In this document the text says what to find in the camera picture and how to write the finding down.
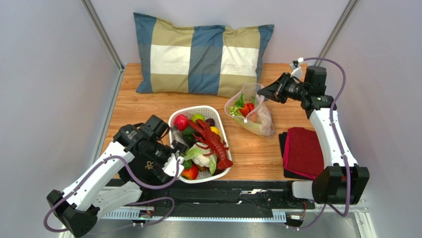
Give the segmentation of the green orange mango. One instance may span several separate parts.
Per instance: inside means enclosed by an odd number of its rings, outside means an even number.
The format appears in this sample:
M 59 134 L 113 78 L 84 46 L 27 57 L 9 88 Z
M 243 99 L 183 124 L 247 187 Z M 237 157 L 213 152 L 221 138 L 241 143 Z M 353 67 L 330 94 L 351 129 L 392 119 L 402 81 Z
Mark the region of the green orange mango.
M 183 163 L 184 169 L 190 169 L 192 167 L 192 161 L 191 160 L 185 160 Z

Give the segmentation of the clear pink zip top bag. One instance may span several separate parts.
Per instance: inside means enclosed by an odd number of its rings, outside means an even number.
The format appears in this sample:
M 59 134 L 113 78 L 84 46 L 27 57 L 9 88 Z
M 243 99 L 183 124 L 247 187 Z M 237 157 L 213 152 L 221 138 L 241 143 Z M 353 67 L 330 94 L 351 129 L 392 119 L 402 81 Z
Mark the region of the clear pink zip top bag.
M 225 113 L 241 127 L 260 137 L 272 138 L 275 127 L 265 97 L 258 94 L 264 86 L 244 83 L 241 90 L 225 104 Z

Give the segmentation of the orange carrot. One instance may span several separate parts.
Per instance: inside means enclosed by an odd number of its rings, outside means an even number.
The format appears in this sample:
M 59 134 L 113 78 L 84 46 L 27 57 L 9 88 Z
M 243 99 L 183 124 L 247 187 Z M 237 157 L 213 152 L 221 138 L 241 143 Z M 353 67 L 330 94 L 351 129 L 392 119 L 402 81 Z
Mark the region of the orange carrot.
M 242 108 L 239 109 L 239 112 L 243 117 L 246 117 L 250 111 L 249 103 L 245 104 Z

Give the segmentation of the green celery stalk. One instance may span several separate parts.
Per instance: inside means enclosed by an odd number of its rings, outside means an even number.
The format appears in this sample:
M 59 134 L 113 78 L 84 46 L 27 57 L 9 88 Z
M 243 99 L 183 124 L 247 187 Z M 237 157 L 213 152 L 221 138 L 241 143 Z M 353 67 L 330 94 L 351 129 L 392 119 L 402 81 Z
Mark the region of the green celery stalk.
M 242 127 L 249 131 L 257 132 L 259 125 L 258 116 L 256 112 L 250 112 L 246 117 L 243 117 L 239 112 L 239 109 L 242 108 L 246 103 L 252 102 L 255 105 L 256 97 L 252 96 L 250 100 L 245 99 L 245 94 L 241 94 L 240 98 L 235 101 L 233 107 L 229 107 L 229 114 L 231 117 L 238 122 Z

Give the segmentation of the white radish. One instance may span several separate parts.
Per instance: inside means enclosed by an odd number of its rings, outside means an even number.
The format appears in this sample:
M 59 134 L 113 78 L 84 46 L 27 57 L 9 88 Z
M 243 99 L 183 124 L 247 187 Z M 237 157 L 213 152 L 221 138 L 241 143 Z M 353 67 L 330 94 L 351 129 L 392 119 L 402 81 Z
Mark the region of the white radish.
M 259 128 L 257 134 L 263 137 L 271 138 L 275 134 L 272 118 L 269 109 L 264 105 L 260 105 L 257 109 Z

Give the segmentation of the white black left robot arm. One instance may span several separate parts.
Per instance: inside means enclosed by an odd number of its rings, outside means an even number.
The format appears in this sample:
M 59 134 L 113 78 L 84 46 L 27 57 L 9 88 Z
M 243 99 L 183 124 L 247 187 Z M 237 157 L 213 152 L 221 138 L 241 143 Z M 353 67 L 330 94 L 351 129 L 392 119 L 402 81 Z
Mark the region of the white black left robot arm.
M 74 237 L 86 235 L 104 215 L 139 204 L 144 189 L 172 185 L 184 167 L 185 144 L 162 138 L 170 126 L 157 116 L 122 126 L 102 155 L 74 183 L 47 195 L 49 215 Z

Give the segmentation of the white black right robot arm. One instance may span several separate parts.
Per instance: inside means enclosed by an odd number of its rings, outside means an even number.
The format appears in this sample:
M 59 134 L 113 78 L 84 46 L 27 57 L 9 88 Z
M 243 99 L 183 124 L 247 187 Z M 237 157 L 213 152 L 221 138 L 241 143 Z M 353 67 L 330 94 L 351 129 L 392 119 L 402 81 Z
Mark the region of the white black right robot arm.
M 318 204 L 355 205 L 369 181 L 366 167 L 359 166 L 342 134 L 335 99 L 325 93 L 326 68 L 309 66 L 304 81 L 283 73 L 275 82 L 258 90 L 258 95 L 286 103 L 301 103 L 316 131 L 322 149 L 324 170 L 312 181 L 292 181 L 288 187 L 292 197 Z

